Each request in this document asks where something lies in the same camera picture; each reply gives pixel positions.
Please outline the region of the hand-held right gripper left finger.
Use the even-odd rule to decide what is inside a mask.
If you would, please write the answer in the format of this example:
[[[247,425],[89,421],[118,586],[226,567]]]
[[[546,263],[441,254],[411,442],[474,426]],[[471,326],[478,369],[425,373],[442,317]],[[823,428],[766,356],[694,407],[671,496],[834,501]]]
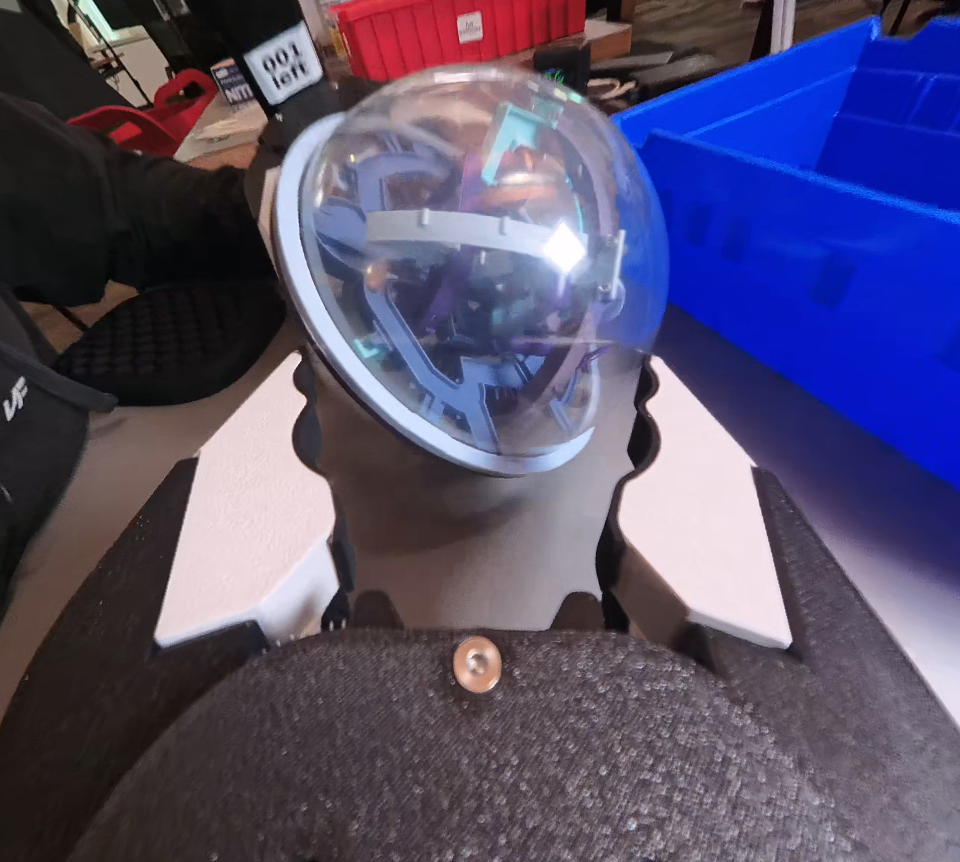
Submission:
[[[302,354],[290,354],[198,451],[154,628],[171,649],[254,623],[268,645],[322,628],[340,583],[329,483],[297,453],[313,435]]]

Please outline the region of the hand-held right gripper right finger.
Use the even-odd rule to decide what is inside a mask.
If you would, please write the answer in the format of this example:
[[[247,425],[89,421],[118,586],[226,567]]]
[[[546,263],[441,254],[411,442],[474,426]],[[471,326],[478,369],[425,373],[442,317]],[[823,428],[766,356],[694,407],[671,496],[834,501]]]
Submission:
[[[662,360],[645,366],[636,405],[649,441],[611,500],[602,591],[653,643],[700,626],[790,648],[753,459]]]

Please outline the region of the clear maze ball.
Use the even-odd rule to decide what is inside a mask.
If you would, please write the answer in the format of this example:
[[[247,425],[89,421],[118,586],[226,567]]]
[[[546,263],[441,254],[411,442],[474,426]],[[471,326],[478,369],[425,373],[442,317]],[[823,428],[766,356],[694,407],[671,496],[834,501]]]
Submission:
[[[575,458],[612,352],[650,353],[668,300],[665,216],[636,151],[587,98],[516,67],[419,72],[306,127],[270,240],[347,392],[488,476]]]

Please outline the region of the person's left forearm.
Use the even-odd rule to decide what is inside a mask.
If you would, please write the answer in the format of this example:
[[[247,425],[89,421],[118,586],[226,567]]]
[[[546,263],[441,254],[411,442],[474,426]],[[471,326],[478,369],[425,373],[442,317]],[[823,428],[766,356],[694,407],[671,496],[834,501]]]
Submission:
[[[109,283],[272,280],[245,173],[137,154],[2,95],[1,282],[77,307]]]

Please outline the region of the glove box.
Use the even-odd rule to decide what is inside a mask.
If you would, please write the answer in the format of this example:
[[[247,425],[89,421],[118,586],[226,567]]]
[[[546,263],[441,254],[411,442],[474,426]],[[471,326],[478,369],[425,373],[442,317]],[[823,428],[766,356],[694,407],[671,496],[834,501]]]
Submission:
[[[224,59],[209,70],[225,103],[231,108],[256,103],[257,97],[232,58]]]

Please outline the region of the red carry bag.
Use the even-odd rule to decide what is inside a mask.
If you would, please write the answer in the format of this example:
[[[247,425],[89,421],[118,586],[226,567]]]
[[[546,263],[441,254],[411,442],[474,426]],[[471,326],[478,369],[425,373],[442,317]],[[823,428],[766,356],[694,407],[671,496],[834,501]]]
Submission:
[[[146,109],[102,106],[67,124],[106,137],[126,151],[171,158],[217,94],[209,75],[188,69],[159,87]]]

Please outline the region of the black mesh chair seat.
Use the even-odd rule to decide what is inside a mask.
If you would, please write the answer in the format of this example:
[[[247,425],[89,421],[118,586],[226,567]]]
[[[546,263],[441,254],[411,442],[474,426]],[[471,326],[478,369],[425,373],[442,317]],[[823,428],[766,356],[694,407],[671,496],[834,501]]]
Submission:
[[[271,281],[167,285],[110,310],[56,358],[54,369],[121,407],[192,403],[239,381],[285,319]]]

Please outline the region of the red plastic bin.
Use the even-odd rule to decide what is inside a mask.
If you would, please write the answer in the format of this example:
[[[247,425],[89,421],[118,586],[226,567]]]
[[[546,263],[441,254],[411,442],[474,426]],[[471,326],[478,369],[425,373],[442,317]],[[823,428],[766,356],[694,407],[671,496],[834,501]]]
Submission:
[[[388,82],[581,33],[587,0],[354,0],[335,17],[354,76]]]

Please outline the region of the small black device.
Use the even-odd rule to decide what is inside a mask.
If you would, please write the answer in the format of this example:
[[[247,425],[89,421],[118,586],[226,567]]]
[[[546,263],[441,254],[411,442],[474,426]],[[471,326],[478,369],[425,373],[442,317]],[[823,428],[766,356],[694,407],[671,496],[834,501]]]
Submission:
[[[588,44],[543,46],[534,51],[533,69],[543,78],[584,96],[590,81],[592,53]]]

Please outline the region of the blue plastic tray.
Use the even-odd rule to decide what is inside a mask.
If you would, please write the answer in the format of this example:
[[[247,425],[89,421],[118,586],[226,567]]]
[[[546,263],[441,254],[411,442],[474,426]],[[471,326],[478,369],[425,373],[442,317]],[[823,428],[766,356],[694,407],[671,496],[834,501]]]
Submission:
[[[670,301],[958,487],[958,20],[864,20],[612,120]]]

